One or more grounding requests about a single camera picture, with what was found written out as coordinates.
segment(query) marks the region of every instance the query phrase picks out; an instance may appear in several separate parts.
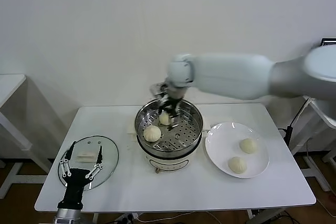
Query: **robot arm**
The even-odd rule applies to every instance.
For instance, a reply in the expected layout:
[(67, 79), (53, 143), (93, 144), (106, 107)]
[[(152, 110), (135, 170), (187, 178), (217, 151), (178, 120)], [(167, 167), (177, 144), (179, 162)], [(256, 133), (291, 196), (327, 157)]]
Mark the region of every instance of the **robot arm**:
[(168, 113), (176, 111), (176, 101), (189, 87), (241, 100), (308, 95), (322, 100), (330, 110), (336, 104), (335, 65), (336, 45), (318, 47), (284, 62), (260, 55), (178, 55), (169, 64), (165, 82), (155, 84), (151, 91)]

